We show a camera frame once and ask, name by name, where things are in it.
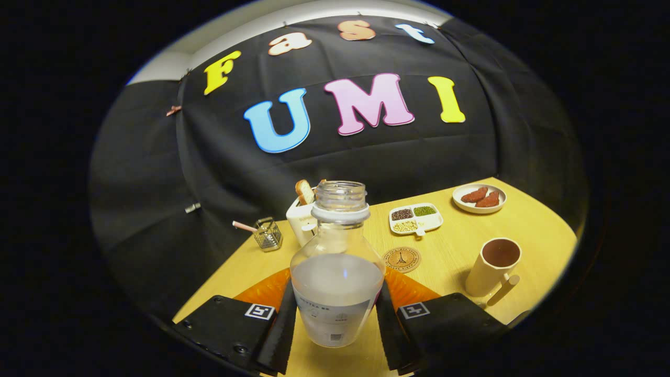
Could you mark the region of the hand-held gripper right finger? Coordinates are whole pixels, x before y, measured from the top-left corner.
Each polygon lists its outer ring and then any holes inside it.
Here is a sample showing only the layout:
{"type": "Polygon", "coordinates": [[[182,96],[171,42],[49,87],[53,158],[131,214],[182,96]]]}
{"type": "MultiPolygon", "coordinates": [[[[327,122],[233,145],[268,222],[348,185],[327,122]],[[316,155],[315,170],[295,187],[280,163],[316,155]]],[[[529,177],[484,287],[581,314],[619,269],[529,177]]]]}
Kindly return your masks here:
{"type": "Polygon", "coordinates": [[[376,317],[388,367],[400,375],[458,368],[501,338],[509,327],[466,296],[442,296],[387,268],[376,317]]]}

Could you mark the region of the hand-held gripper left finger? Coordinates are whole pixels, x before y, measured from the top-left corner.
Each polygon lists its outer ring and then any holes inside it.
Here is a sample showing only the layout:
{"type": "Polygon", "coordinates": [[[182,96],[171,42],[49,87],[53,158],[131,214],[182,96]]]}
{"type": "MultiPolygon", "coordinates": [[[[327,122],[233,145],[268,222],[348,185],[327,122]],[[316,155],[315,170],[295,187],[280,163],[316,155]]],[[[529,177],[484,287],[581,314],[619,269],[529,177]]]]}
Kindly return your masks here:
{"type": "Polygon", "coordinates": [[[173,325],[205,353],[254,374],[286,374],[296,302],[285,268],[234,298],[215,295],[173,325]]]}

